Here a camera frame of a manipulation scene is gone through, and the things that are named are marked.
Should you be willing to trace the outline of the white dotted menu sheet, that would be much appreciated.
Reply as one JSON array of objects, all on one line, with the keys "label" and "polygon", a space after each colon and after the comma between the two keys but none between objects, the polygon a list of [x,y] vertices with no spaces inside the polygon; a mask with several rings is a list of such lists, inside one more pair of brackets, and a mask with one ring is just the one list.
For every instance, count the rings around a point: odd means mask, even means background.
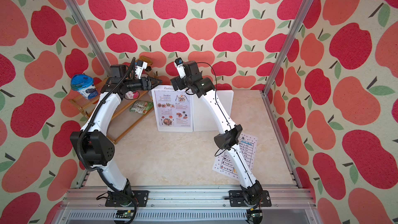
[{"label": "white dotted menu sheet", "polygon": [[[238,140],[240,151],[244,157],[244,160],[249,169],[253,172],[258,138],[246,133],[242,133]],[[218,151],[216,154],[218,156],[215,158],[212,170],[232,179],[239,180],[237,170],[234,168],[232,159],[230,158],[228,152],[224,151],[221,154],[221,152]]]}]

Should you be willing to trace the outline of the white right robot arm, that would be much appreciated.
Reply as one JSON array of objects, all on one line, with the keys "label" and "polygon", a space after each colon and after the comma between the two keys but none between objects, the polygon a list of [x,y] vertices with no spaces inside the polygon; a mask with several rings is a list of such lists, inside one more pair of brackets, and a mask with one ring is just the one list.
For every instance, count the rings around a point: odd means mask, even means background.
[{"label": "white right robot arm", "polygon": [[174,65],[178,71],[178,76],[171,79],[174,90],[190,90],[192,95],[196,95],[208,107],[219,130],[219,134],[214,137],[215,144],[228,154],[238,175],[245,204],[252,208],[259,207],[263,189],[241,152],[238,138],[242,126],[229,116],[219,100],[216,86],[209,78],[202,76],[195,61],[183,62],[177,58]]}]

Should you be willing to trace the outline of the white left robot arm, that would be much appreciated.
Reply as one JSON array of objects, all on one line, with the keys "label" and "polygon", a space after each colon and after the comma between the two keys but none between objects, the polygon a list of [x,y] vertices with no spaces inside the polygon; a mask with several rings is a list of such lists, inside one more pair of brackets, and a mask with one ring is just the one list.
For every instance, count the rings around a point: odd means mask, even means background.
[{"label": "white left robot arm", "polygon": [[99,101],[86,124],[70,135],[70,141],[87,171],[97,171],[106,184],[110,196],[119,196],[136,203],[130,183],[113,161],[115,145],[107,137],[108,126],[116,108],[126,93],[149,91],[162,84],[153,77],[142,76],[147,69],[144,61],[133,61],[130,66],[113,65],[111,77],[101,89]]}]

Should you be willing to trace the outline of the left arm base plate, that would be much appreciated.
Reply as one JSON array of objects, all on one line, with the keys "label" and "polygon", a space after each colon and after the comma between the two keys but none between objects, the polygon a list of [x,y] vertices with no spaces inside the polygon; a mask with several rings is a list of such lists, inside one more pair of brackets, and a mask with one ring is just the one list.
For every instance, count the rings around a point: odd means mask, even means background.
[{"label": "left arm base plate", "polygon": [[[107,193],[108,197],[105,202],[106,207],[134,207],[132,200],[112,191],[108,191]],[[132,191],[132,194],[133,195],[130,196],[130,198],[135,201],[138,207],[145,207],[147,205],[149,191],[135,190]]]}]

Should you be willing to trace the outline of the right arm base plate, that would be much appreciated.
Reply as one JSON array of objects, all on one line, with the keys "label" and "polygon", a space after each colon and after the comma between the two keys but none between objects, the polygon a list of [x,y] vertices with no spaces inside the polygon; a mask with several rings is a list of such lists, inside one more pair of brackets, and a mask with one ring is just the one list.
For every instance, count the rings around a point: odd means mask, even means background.
[{"label": "right arm base plate", "polygon": [[229,195],[225,199],[229,200],[231,207],[255,207],[255,206],[271,207],[272,206],[271,197],[269,196],[269,192],[267,190],[264,190],[262,192],[262,196],[260,199],[261,201],[260,203],[256,204],[247,203],[245,201],[245,198],[243,197],[242,190],[229,190]]}]

